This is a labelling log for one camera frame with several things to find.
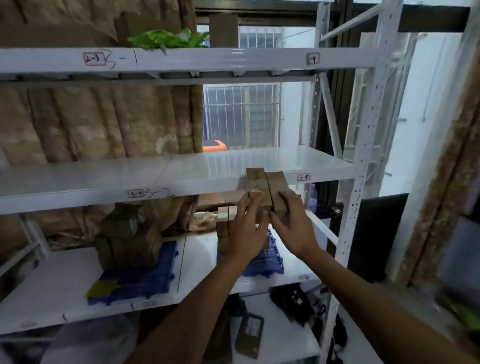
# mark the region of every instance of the orange object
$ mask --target orange object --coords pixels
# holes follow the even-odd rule
[[[228,150],[220,140],[204,140],[204,152],[220,152]]]

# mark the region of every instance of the yellow sticky note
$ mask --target yellow sticky note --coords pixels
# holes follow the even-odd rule
[[[85,294],[85,298],[110,296],[118,287],[120,286],[117,284],[116,279],[98,280],[92,284],[88,292]]]

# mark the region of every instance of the hand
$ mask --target hand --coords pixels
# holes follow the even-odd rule
[[[235,259],[243,259],[248,264],[255,258],[265,242],[268,233],[268,213],[262,214],[262,220],[255,225],[255,215],[263,195],[256,196],[245,213],[248,195],[244,194],[238,203],[237,215],[229,226],[228,252]]]
[[[270,221],[287,249],[299,259],[305,260],[310,253],[319,248],[312,220],[305,213],[303,202],[295,192],[290,190],[279,193],[288,205],[288,221],[285,221],[285,225],[272,211]]]

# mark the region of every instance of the person's right hand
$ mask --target person's right hand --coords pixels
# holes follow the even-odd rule
[[[270,223],[280,236],[283,244],[301,260],[319,248],[312,220],[305,213],[301,198],[292,190],[279,192],[286,201],[289,217],[282,223],[275,212],[270,211]]]

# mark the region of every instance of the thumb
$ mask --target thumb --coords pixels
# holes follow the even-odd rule
[[[262,219],[260,220],[260,224],[258,224],[257,233],[262,236],[265,236],[268,233],[268,212],[262,212]]]
[[[282,239],[282,235],[287,233],[288,228],[283,224],[283,222],[280,221],[276,213],[273,211],[270,211],[270,222],[275,231],[278,233],[278,235],[280,235],[280,238]]]

